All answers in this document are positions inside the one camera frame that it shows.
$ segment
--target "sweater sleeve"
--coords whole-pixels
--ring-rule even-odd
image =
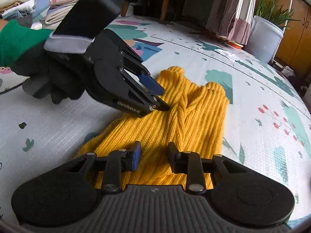
[[[46,40],[52,30],[33,30],[20,26],[15,20],[9,21],[0,31],[0,67],[10,67],[27,50]]]

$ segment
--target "knitted sweater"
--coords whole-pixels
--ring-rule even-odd
[[[142,155],[136,172],[122,174],[123,188],[131,184],[186,184],[185,174],[173,174],[167,157],[167,145],[173,141],[179,151],[197,152],[203,158],[220,153],[224,121],[229,100],[223,87],[209,82],[199,87],[184,76],[180,67],[161,71],[158,83],[165,89],[162,99],[169,111],[153,111],[143,118],[125,114],[89,141],[78,153],[94,151],[106,156],[117,149],[129,149],[140,141]],[[211,188],[209,174],[206,186]],[[100,188],[102,175],[96,187]]]

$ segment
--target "cabinet door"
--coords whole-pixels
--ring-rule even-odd
[[[289,8],[290,0],[277,0],[278,5],[284,4],[283,8]],[[281,59],[284,63],[290,64],[296,49],[298,47],[304,25],[306,22],[309,6],[302,0],[293,0],[292,8],[294,9],[293,19],[301,21],[289,21],[287,26],[289,29],[285,30],[284,37],[281,41],[276,57]]]
[[[290,63],[290,67],[296,71],[296,74],[305,79],[311,70],[311,8],[304,26],[304,32],[302,33],[298,48],[295,56]]]

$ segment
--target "metal screw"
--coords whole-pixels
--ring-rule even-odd
[[[203,191],[204,187],[200,184],[191,184],[189,185],[189,190],[192,192],[201,192]]]
[[[117,185],[115,185],[115,184],[106,184],[106,185],[104,186],[104,189],[105,189],[107,192],[112,193],[112,192],[117,191],[117,190],[118,190],[118,187],[117,187]]]

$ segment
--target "floor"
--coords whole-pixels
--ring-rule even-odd
[[[178,24],[128,17],[108,28],[142,57],[154,78],[177,65],[199,85],[220,83],[230,100],[222,154],[292,191],[296,205],[290,226],[310,216],[311,115],[286,78],[243,50]],[[12,87],[10,74],[0,79]],[[71,159],[121,115],[87,93],[53,105],[50,98],[34,99],[22,88],[0,95],[0,109],[0,215],[10,221],[15,221],[10,197],[20,184]]]

